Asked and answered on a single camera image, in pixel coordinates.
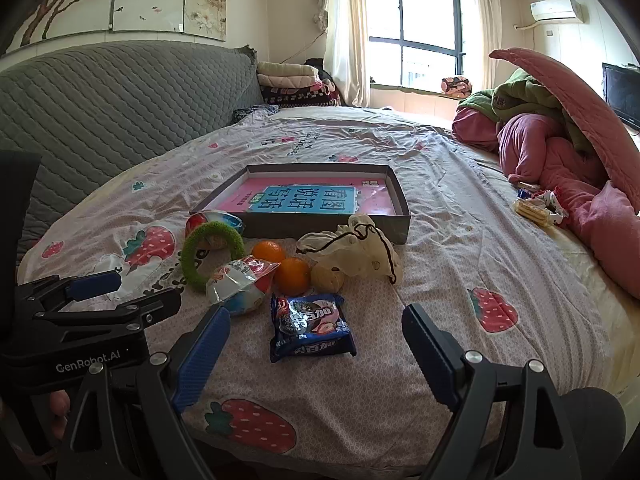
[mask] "orange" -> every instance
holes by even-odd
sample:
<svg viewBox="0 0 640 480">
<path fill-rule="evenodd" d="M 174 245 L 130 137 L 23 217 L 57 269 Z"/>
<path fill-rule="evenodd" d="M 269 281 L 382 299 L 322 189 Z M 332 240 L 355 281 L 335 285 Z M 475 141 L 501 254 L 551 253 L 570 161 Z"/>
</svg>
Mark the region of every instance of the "orange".
<svg viewBox="0 0 640 480">
<path fill-rule="evenodd" d="M 311 284 L 311 267 L 300 258 L 286 258 L 276 270 L 275 281 L 285 296 L 299 296 Z"/>
<path fill-rule="evenodd" d="M 279 264 L 287 257 L 284 249 L 271 240 L 263 240 L 255 244 L 251 254 L 256 258 L 267 260 L 272 264 Z"/>
</svg>

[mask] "green ring toy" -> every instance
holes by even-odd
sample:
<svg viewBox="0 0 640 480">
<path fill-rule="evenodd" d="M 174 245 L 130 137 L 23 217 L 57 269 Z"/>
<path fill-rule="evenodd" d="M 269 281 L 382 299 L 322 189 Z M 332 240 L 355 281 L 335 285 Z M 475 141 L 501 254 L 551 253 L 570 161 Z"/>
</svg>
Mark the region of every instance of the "green ring toy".
<svg viewBox="0 0 640 480">
<path fill-rule="evenodd" d="M 232 260 L 244 258 L 244 242 L 241 235 L 231 226 L 223 222 L 207 222 L 196 227 L 184 241 L 184 247 L 180 254 L 180 264 L 184 279 L 187 280 L 198 292 L 205 292 L 208 278 L 201 275 L 196 269 L 195 259 L 198 244 L 207 236 L 216 235 L 226 242 Z"/>
</svg>

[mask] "gray sofa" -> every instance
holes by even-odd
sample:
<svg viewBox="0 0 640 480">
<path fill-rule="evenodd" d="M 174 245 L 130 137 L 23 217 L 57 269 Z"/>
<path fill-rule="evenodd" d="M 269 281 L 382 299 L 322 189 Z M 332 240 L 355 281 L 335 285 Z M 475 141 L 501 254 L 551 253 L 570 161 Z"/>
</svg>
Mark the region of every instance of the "gray sofa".
<svg viewBox="0 0 640 480">
<path fill-rule="evenodd" d="M 0 149 L 42 155 L 18 260 L 110 178 L 261 104 L 256 64 L 248 47 L 123 41 L 0 72 Z"/>
</svg>

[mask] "gray box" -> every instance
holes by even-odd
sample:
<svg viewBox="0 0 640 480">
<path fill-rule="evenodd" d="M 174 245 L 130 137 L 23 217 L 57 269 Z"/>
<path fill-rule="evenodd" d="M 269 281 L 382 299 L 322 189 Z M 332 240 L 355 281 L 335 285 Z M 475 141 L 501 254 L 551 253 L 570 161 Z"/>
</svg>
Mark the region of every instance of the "gray box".
<svg viewBox="0 0 640 480">
<path fill-rule="evenodd" d="M 222 202 L 237 190 L 242 183 L 253 177 L 302 176 L 308 174 L 313 177 L 340 176 L 357 179 L 377 179 L 385 182 L 394 215 L 369 215 L 379 228 L 394 244 L 406 243 L 409 233 L 411 213 L 406 203 L 398 178 L 389 166 L 381 164 L 255 164 L 246 166 L 232 177 L 225 180 L 216 190 L 193 208 L 190 214 L 195 214 L 207 208 L 216 208 L 216 202 Z M 307 233 L 332 231 L 339 224 L 347 224 L 350 215 L 345 214 L 316 214 L 316 213 L 277 213 L 277 212 L 232 212 L 231 214 L 244 222 L 243 236 L 247 238 L 295 238 Z"/>
</svg>

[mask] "window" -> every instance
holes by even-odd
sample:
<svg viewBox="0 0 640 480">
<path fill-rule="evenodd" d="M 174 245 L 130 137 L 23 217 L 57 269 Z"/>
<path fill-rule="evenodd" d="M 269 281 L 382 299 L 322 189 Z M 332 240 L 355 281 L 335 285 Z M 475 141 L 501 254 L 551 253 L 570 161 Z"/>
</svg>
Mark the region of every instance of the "window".
<svg viewBox="0 0 640 480">
<path fill-rule="evenodd" d="M 462 74 L 460 0 L 367 0 L 367 69 L 376 83 L 440 91 Z"/>
</svg>

